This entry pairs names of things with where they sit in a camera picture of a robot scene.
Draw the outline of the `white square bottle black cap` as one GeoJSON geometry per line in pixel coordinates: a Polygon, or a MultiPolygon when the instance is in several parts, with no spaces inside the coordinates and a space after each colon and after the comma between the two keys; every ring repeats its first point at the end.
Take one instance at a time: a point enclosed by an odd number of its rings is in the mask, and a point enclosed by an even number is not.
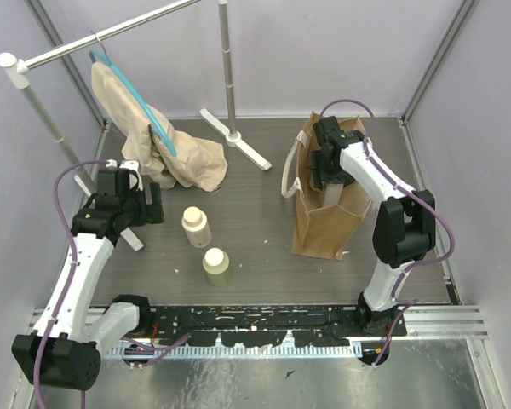
{"type": "Polygon", "coordinates": [[[325,208],[338,205],[342,196],[342,189],[342,184],[327,184],[320,195],[321,206],[325,208]]]}

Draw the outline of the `yellow-green bottle cream cap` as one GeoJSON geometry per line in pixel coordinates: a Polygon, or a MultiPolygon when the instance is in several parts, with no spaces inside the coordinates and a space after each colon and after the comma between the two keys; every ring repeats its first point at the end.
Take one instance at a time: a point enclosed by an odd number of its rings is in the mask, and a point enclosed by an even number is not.
{"type": "Polygon", "coordinates": [[[210,283],[215,287],[226,287],[233,281],[229,256],[219,248],[210,248],[205,252],[203,268],[210,283]]]}

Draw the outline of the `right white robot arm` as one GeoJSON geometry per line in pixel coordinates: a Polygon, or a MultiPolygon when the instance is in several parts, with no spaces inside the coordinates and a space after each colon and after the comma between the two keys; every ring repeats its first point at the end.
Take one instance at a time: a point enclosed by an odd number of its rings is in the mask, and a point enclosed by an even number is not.
{"type": "Polygon", "coordinates": [[[312,154],[313,185],[324,198],[338,198],[344,187],[358,183],[378,207],[372,235],[376,267],[355,309],[360,331],[374,336],[395,318],[405,269],[435,247],[435,198],[393,173],[362,131],[343,130],[329,116],[318,119],[313,132],[319,144],[312,154]]]}

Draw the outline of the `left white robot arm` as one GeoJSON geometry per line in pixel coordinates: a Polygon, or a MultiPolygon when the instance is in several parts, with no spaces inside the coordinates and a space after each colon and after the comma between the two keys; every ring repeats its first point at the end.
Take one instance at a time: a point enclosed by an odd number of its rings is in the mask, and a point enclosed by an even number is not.
{"type": "Polygon", "coordinates": [[[160,186],[144,191],[140,164],[110,160],[98,170],[96,191],[67,223],[70,249],[41,317],[28,335],[19,334],[12,354],[33,386],[89,390],[103,354],[131,334],[153,328],[147,297],[119,295],[105,313],[87,325],[89,305],[103,268],[128,228],[164,221],[160,186]]]}

